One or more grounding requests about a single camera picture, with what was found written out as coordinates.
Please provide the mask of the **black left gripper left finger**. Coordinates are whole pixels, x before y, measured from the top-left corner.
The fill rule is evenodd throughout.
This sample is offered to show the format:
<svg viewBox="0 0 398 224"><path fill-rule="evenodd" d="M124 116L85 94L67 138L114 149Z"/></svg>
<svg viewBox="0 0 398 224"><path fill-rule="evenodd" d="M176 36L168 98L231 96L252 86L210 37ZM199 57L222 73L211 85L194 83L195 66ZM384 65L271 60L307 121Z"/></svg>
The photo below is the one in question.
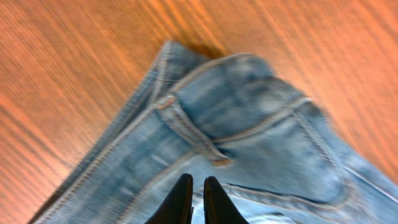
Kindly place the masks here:
<svg viewBox="0 0 398 224"><path fill-rule="evenodd" d="M146 224L191 224L193 177L182 174Z"/></svg>

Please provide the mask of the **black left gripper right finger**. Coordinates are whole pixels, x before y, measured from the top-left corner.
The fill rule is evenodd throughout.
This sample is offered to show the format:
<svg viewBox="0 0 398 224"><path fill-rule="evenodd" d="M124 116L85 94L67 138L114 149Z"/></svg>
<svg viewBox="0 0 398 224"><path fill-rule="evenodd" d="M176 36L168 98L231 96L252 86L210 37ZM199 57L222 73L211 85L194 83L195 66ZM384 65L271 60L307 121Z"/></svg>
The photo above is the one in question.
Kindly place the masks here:
<svg viewBox="0 0 398 224"><path fill-rule="evenodd" d="M216 177L205 179L203 203L206 224L248 224Z"/></svg>

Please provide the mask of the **light blue denim jeans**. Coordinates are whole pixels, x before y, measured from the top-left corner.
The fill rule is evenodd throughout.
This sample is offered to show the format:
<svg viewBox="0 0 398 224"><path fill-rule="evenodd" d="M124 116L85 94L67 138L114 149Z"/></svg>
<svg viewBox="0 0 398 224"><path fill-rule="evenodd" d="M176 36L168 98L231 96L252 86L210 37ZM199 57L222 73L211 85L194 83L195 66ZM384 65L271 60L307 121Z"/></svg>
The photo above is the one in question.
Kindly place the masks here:
<svg viewBox="0 0 398 224"><path fill-rule="evenodd" d="M184 173L193 223L209 176L249 223L397 222L396 184L263 59L172 41L32 222L144 223Z"/></svg>

